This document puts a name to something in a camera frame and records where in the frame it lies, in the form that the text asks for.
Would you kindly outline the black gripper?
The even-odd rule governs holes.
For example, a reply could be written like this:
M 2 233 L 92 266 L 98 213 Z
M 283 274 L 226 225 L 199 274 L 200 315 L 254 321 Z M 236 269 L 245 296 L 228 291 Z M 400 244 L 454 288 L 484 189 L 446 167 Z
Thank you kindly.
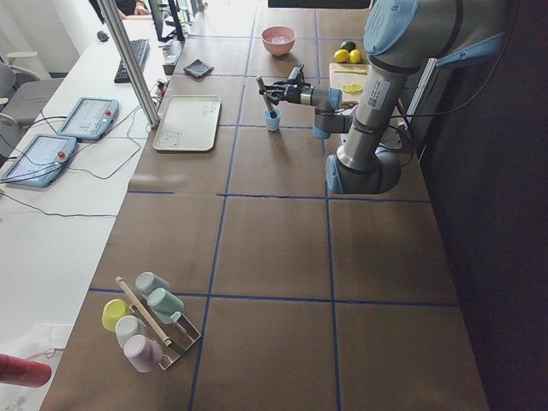
M 305 81 L 303 65 L 293 67 L 287 80 L 265 85 L 268 99 L 278 105 L 287 101 L 292 104 L 311 104 L 311 84 Z

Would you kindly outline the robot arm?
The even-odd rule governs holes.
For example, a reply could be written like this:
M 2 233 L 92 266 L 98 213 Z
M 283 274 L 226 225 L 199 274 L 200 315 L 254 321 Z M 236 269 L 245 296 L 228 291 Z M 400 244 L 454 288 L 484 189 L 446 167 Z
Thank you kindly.
M 319 139 L 345 134 L 345 143 L 326 160 L 332 193 L 381 194 L 401 174 L 399 160 L 380 141 L 407 78 L 429 58 L 439 67 L 458 68 L 496 56 L 504 14 L 502 1 L 377 1 L 363 38 L 370 70 L 353 114 L 339 113 L 341 90 L 310 85 L 300 67 L 259 92 L 269 108 L 282 101 L 314 107 Z

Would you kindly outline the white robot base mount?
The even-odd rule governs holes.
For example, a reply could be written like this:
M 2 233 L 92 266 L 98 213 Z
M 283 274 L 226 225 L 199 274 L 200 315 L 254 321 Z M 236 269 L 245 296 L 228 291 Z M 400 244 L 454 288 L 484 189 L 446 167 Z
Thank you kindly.
M 407 138 L 407 126 L 401 118 L 391 118 L 381 138 L 381 145 L 391 150 L 401 150 Z

